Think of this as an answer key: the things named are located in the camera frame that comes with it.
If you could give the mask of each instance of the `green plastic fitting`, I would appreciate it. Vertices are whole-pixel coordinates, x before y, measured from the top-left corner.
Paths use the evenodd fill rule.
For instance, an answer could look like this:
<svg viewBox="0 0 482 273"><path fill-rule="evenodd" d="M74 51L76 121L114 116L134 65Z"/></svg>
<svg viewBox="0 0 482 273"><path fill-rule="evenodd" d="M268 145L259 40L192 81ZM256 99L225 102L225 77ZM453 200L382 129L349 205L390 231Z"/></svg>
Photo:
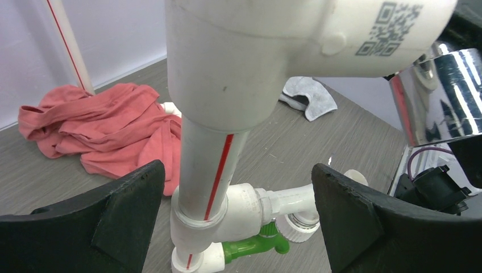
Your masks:
<svg viewBox="0 0 482 273"><path fill-rule="evenodd" d="M279 254L286 254L289 251L289 242L276 228L275 222L261 227L259 234L236 242L223 242L225 263L242 256L263 253L274 248Z"/></svg>

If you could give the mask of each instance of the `red rag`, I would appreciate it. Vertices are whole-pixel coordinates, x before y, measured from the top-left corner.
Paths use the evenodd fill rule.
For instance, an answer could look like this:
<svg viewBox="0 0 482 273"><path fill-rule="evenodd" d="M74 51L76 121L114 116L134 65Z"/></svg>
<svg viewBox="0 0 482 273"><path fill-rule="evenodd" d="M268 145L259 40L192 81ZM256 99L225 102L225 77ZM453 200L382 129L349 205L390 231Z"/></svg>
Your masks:
<svg viewBox="0 0 482 273"><path fill-rule="evenodd" d="M19 131L46 157L81 154L88 173L115 179L160 159L170 196L179 185L181 118L166 114L158 97L147 85L117 84L95 96L60 86L38 107L20 107Z"/></svg>

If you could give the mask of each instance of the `wood grain floor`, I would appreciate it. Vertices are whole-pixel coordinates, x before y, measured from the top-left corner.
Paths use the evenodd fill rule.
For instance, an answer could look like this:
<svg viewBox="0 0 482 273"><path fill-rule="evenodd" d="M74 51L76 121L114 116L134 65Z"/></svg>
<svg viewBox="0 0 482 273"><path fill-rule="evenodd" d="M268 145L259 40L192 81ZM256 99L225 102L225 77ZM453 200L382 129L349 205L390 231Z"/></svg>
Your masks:
<svg viewBox="0 0 482 273"><path fill-rule="evenodd" d="M161 61L119 82L148 84L169 101L166 62ZM311 183L311 168L327 163L339 171L357 169L370 186L387 192L405 145L398 130L329 89L338 110L314 122L278 103L263 126L254 129L242 154L233 184L280 190ZM78 156L47 159L17 127L0 132L0 214L28 214L109 181L88 175ZM144 272L170 272L173 244L169 234L170 201L163 200ZM308 242L292 244L286 255L274 251L234 260L225 272L329 272L317 232Z"/></svg>

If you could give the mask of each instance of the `purple wire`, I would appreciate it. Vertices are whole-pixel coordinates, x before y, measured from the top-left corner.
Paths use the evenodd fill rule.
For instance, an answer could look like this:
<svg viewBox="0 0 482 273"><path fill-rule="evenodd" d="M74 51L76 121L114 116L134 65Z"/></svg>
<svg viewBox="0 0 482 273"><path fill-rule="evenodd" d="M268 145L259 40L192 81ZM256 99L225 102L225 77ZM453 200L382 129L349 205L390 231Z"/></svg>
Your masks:
<svg viewBox="0 0 482 273"><path fill-rule="evenodd" d="M408 162L407 162L407 173L408 173L408 177L410 179L410 181L413 181L413 175L412 175L412 162L413 162L413 159L418 155L420 154L421 152L425 152L425 151L439 151L439 152L445 152L447 154L451 154L453 155L454 153L450 150L447 150L447 149L444 149L444 148L439 148L439 147L424 147L424 148L420 148L419 150L415 151L411 156L410 158L408 159Z"/></svg>

